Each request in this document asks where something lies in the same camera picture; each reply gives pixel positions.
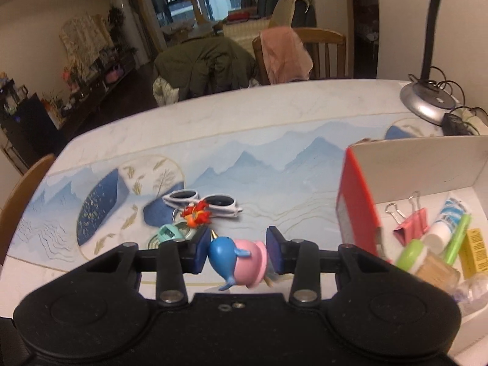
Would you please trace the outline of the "toothpick jar green lid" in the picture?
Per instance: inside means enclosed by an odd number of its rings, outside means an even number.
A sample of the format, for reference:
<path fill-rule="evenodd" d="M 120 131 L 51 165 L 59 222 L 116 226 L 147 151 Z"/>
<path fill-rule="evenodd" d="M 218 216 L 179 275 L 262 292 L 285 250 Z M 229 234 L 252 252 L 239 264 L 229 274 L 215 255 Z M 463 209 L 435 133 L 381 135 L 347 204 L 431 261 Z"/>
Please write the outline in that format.
<path fill-rule="evenodd" d="M 449 294 L 455 291 L 461 277 L 455 268 L 416 239 L 404 247 L 395 266 Z"/>

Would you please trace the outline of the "mint correction tape dispenser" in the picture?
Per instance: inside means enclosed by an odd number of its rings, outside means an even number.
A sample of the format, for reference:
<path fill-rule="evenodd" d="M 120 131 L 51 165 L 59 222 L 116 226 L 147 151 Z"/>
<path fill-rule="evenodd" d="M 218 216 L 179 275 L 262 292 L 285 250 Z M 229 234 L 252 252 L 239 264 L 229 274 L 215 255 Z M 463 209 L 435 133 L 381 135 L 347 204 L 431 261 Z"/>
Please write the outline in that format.
<path fill-rule="evenodd" d="M 181 242 L 184 240 L 188 240 L 192 234 L 194 234 L 194 229 L 187 226 L 187 224 L 183 221 L 173 223 L 173 224 L 165 224 L 161 226 L 156 233 L 156 238 L 159 243 L 166 242 L 166 241 L 175 241 Z"/>

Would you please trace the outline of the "yellow small box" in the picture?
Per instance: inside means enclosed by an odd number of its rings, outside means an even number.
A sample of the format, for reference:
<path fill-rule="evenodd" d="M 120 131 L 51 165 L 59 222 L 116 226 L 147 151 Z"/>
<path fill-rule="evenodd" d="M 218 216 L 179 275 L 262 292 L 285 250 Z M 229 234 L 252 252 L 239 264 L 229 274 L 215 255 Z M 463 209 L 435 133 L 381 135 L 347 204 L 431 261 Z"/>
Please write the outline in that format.
<path fill-rule="evenodd" d="M 475 274 L 488 270 L 486 244 L 479 228 L 467 230 L 458 256 L 464 279 L 470 279 Z"/>

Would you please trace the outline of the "red figurine keychain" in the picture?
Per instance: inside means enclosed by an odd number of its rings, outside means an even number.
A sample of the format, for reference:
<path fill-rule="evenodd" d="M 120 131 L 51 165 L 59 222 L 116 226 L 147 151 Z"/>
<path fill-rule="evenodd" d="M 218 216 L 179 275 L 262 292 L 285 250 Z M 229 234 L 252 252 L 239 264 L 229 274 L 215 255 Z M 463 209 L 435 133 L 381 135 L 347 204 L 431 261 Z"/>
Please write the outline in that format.
<path fill-rule="evenodd" d="M 208 203 L 205 200 L 190 203 L 181 212 L 181 217 L 185 220 L 187 226 L 192 229 L 210 224 L 211 216 L 212 213 L 208 210 Z"/>

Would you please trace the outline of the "pink cloth on chair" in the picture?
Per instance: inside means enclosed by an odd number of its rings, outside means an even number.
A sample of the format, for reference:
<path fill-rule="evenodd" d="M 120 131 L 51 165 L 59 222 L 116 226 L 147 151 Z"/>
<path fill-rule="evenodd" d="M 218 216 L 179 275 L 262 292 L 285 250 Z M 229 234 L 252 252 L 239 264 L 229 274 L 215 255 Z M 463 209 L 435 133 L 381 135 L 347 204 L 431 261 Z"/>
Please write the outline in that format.
<path fill-rule="evenodd" d="M 310 79 L 314 62 L 291 27 L 272 27 L 260 33 L 267 77 L 272 85 Z"/>

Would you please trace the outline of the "black power adapter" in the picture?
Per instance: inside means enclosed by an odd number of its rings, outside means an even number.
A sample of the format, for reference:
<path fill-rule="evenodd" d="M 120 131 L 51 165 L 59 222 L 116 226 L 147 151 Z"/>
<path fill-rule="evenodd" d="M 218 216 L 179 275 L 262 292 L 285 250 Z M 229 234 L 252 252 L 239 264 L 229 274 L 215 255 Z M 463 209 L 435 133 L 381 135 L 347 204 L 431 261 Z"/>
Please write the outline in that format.
<path fill-rule="evenodd" d="M 452 113 L 445 113 L 441 121 L 442 132 L 445 136 L 453 135 L 475 135 L 471 127 L 459 116 Z"/>

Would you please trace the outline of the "silver desk lamp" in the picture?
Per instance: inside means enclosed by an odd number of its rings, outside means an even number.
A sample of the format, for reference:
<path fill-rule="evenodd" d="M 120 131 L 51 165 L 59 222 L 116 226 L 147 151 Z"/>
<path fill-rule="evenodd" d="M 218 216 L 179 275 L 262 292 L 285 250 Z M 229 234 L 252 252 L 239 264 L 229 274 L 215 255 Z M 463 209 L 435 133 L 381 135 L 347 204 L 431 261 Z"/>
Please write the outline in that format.
<path fill-rule="evenodd" d="M 435 31 L 441 0 L 430 0 L 426 17 L 423 62 L 420 76 L 411 75 L 409 83 L 400 90 L 400 100 L 411 113 L 435 126 L 440 126 L 444 115 L 460 106 L 441 82 L 430 78 Z"/>

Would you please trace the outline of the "red white cardboard box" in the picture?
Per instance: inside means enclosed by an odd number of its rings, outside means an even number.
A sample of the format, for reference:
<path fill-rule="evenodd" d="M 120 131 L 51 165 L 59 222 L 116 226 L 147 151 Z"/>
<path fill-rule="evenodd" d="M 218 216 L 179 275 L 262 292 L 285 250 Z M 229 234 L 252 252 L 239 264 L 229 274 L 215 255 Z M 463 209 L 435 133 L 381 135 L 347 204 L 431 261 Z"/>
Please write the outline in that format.
<path fill-rule="evenodd" d="M 486 364 L 487 307 L 462 243 L 487 236 L 487 139 L 351 145 L 336 212 L 332 329 L 383 364 Z"/>

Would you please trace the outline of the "blue pink whale toy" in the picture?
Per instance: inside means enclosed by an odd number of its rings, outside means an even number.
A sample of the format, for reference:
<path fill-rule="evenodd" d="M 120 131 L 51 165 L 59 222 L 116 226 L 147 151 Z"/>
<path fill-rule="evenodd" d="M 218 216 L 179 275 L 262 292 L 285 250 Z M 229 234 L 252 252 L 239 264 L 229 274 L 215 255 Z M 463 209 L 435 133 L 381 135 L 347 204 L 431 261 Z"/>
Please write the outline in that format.
<path fill-rule="evenodd" d="M 213 270 L 224 279 L 219 291 L 226 291 L 233 286 L 254 288 L 264 280 L 268 253 L 262 241 L 234 240 L 220 236 L 210 242 L 208 260 Z"/>

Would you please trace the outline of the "dark tv cabinet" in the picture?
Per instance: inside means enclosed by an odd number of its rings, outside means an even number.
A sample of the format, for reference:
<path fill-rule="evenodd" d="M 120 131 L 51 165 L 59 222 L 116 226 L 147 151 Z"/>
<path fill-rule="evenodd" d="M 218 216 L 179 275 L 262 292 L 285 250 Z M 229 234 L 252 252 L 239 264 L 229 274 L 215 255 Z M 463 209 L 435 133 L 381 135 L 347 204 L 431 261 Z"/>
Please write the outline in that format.
<path fill-rule="evenodd" d="M 99 112 L 104 100 L 136 69 L 129 52 L 105 66 L 101 61 L 96 65 L 100 69 L 97 75 L 66 100 L 58 93 L 42 98 L 34 93 L 10 105 L 7 95 L 1 95 L 1 130 L 9 149 L 26 168 L 45 155 L 59 155 L 85 121 Z"/>

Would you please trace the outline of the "blue mountain table mat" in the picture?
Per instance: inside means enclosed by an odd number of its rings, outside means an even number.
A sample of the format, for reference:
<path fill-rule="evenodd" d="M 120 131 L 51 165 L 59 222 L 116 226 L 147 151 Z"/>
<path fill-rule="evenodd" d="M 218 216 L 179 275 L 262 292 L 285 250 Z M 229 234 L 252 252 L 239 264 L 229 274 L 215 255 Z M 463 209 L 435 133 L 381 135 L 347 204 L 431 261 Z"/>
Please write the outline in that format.
<path fill-rule="evenodd" d="M 27 206 L 8 255 L 68 271 L 124 242 L 157 247 L 165 227 L 188 235 L 181 212 L 204 201 L 219 235 L 338 245 L 335 199 L 345 149 L 364 139 L 436 136 L 408 114 L 267 127 L 179 142 L 46 177 Z"/>

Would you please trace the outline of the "wooden chair pink cloth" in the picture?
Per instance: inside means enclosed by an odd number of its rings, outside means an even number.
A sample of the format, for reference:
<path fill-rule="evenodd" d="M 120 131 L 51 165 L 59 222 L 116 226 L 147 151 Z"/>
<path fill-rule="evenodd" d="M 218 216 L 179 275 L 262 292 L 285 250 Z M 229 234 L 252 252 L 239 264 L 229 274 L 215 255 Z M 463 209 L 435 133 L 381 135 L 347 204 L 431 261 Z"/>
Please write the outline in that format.
<path fill-rule="evenodd" d="M 316 27 L 292 27 L 292 29 L 298 34 L 314 62 L 309 80 L 346 77 L 346 36 L 334 30 Z M 252 49 L 257 62 L 260 83 L 272 85 L 266 74 L 260 35 L 252 41 Z"/>

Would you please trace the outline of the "white sunglasses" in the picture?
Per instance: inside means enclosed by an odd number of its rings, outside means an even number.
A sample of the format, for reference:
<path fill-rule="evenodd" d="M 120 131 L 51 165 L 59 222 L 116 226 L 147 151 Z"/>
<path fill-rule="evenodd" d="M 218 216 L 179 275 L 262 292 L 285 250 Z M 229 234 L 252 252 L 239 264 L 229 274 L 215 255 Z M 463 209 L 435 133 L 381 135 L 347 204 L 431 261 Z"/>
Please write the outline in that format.
<path fill-rule="evenodd" d="M 166 206 L 173 207 L 176 211 L 182 212 L 189 206 L 201 206 L 206 212 L 214 217 L 235 218 L 242 212 L 234 197 L 225 194 L 212 194 L 201 197 L 192 189 L 180 189 L 169 192 L 162 196 Z"/>

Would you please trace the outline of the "pink binder clip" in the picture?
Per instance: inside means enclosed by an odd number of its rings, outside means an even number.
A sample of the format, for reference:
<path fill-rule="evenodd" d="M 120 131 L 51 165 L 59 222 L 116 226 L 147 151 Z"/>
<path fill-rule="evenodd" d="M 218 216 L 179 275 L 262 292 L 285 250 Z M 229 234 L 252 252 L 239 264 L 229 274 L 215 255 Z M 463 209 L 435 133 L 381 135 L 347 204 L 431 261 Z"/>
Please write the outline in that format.
<path fill-rule="evenodd" d="M 385 213 L 397 224 L 393 234 L 402 246 L 406 246 L 411 240 L 420 240 L 429 228 L 427 209 L 421 206 L 420 192 L 412 192 L 408 201 L 411 206 L 408 216 L 401 212 L 397 203 L 389 203 L 385 207 Z"/>

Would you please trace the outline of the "green pen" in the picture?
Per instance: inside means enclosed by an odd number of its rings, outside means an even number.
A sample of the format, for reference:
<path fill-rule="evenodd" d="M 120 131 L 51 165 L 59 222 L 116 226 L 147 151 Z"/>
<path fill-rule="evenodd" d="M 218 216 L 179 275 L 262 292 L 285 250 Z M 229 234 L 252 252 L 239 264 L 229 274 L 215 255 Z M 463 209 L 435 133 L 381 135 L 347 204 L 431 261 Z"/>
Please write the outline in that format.
<path fill-rule="evenodd" d="M 471 214 L 464 214 L 459 221 L 457 228 L 453 234 L 452 240 L 449 242 L 445 254 L 444 262 L 448 265 L 453 265 L 456 257 L 458 256 L 461 245 L 467 234 L 467 229 L 469 228 L 472 221 Z"/>

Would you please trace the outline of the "olive green jacket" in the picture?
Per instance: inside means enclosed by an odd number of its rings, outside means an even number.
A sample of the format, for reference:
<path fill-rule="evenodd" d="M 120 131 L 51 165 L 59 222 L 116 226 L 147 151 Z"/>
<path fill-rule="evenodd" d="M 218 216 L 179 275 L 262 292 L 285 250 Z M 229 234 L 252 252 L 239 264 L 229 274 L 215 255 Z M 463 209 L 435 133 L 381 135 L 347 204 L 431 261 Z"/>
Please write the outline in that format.
<path fill-rule="evenodd" d="M 182 102 L 248 88 L 257 81 L 255 58 L 223 36 L 193 39 L 159 53 L 153 93 Z"/>

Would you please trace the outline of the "blue white cream tube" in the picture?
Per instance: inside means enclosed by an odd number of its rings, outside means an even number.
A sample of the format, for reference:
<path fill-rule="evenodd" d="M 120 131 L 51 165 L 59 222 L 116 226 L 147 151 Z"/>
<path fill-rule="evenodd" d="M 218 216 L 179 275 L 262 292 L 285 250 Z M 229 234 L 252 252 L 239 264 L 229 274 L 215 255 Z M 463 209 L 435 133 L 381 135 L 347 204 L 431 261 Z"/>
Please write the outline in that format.
<path fill-rule="evenodd" d="M 434 254 L 441 254 L 452 240 L 462 217 L 469 215 L 471 209 L 460 197 L 450 193 L 441 211 L 423 236 L 423 243 Z"/>

